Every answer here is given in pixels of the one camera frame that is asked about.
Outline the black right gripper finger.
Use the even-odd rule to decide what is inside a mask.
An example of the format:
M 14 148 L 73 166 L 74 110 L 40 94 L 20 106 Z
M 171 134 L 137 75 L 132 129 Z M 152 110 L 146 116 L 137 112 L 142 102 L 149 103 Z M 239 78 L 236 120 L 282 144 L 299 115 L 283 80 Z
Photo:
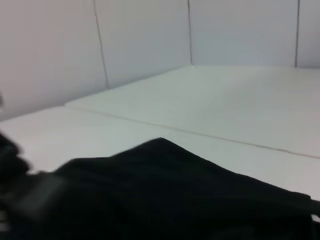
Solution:
M 312 201 L 312 226 L 314 232 L 314 239 L 320 240 L 320 202 L 317 200 Z
M 0 136 L 0 238 L 26 240 L 27 227 L 45 223 L 66 192 L 66 182 L 50 172 L 30 173 L 20 148 Z

